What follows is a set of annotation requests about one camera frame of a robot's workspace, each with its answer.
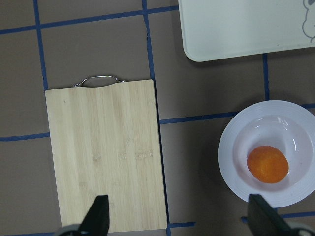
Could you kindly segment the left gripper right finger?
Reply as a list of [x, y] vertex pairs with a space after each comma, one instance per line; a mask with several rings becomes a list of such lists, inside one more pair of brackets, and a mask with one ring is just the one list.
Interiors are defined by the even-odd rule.
[[289, 236], [290, 226], [259, 194], [248, 200], [248, 227], [254, 236]]

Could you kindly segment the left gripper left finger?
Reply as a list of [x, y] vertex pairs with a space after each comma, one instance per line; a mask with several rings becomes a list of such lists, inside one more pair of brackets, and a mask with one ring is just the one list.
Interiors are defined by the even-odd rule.
[[110, 226], [108, 195], [96, 196], [78, 228], [82, 236], [106, 236]]

